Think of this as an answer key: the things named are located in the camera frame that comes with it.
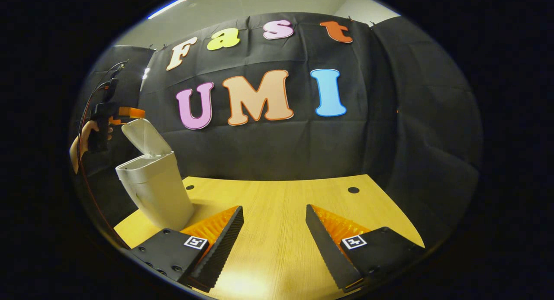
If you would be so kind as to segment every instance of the white trash can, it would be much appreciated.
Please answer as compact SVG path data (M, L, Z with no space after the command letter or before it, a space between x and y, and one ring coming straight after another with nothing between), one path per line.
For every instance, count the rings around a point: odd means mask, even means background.
M194 208L174 152L146 119L133 120L121 130L143 154L115 168L123 187L155 226L181 231Z

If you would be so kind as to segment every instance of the table top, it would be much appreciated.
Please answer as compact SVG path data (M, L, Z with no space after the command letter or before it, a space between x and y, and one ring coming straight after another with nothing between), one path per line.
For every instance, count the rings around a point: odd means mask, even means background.
M194 205L188 225L243 206L244 225L210 297L231 299L336 299L336 286L306 225L313 204L371 230L390 227L424 247L416 228L366 174L299 181L238 181L187 177ZM358 193L350 193L356 187ZM137 210L115 231L131 248L159 232Z

